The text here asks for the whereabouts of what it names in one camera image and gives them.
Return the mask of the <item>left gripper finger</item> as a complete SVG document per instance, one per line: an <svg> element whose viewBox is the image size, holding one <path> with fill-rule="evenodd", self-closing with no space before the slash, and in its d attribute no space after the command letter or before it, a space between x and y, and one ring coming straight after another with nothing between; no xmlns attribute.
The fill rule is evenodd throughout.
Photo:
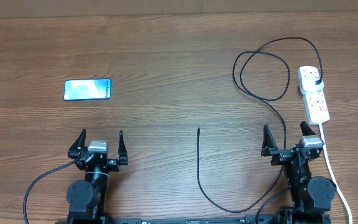
<svg viewBox="0 0 358 224"><path fill-rule="evenodd" d="M124 144L123 132L119 132L118 154L120 159L127 159L127 150Z"/></svg>
<svg viewBox="0 0 358 224"><path fill-rule="evenodd" d="M69 151L79 151L85 146L86 141L86 129L83 129L76 141L70 146Z"/></svg>

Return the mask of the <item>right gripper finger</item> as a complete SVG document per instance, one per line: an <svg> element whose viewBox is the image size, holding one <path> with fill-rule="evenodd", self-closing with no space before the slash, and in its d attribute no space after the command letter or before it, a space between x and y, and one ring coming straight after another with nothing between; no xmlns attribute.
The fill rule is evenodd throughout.
<svg viewBox="0 0 358 224"><path fill-rule="evenodd" d="M272 132L270 130L270 126L266 124L264 126L264 140L262 143L263 150L277 150L277 144L273 138Z"/></svg>
<svg viewBox="0 0 358 224"><path fill-rule="evenodd" d="M310 126L308 125L308 123L306 121L302 121L300 123L300 128L301 128L301 132L303 136L312 136L315 135L316 133L310 128Z"/></svg>

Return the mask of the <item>blue smartphone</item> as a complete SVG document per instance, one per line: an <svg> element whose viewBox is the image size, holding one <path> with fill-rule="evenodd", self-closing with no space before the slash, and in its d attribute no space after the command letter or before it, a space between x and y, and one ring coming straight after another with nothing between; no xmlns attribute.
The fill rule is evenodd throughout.
<svg viewBox="0 0 358 224"><path fill-rule="evenodd" d="M65 101L108 100L112 97L112 81L109 78L66 80Z"/></svg>

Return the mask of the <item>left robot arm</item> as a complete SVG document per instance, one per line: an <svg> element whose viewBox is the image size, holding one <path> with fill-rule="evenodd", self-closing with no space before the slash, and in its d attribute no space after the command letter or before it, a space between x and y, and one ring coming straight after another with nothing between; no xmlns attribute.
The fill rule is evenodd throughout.
<svg viewBox="0 0 358 224"><path fill-rule="evenodd" d="M118 172L121 165L128 165L123 132L119 132L117 159L108 157L106 141L92 140L88 146L85 141L86 130L83 129L68 150L68 157L73 159L79 170L85 172L85 177L72 183L67 190L67 223L114 223L104 209L109 173Z"/></svg>

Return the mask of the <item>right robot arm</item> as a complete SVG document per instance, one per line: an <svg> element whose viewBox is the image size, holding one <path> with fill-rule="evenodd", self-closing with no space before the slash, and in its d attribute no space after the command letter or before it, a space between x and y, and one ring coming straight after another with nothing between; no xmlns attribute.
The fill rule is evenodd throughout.
<svg viewBox="0 0 358 224"><path fill-rule="evenodd" d="M319 158L324 142L306 122L300 123L302 137L299 143L289 149L279 149L269 126L264 126L264 141L261 155L271 158L272 166L281 166L287 178L288 188L270 197L263 206L289 192L292 206L283 207L274 215L261 215L262 207L256 216L256 223L330 223L326 212L337 186L329 178L312 176L309 162Z"/></svg>

